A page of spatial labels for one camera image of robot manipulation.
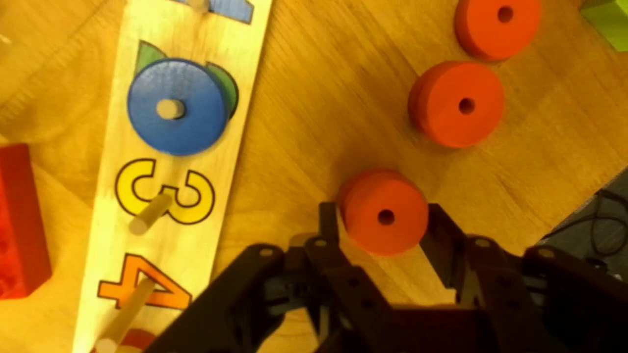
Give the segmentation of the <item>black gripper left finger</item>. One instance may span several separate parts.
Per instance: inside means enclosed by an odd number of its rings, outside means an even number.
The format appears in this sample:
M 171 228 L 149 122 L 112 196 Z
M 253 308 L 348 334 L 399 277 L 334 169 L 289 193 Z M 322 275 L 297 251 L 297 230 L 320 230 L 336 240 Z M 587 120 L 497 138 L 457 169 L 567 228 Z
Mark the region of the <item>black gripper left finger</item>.
M 318 238 L 320 247 L 338 249 L 340 247 L 340 216 L 336 202 L 322 202 L 318 206 Z

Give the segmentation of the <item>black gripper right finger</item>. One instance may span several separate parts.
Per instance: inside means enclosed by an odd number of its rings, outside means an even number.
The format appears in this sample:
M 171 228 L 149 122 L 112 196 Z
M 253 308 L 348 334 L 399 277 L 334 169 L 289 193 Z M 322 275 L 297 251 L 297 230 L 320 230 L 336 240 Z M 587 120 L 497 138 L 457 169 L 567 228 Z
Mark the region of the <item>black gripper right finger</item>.
M 463 279 L 465 234 L 440 204 L 428 206 L 428 230 L 420 247 L 442 285 L 457 289 Z

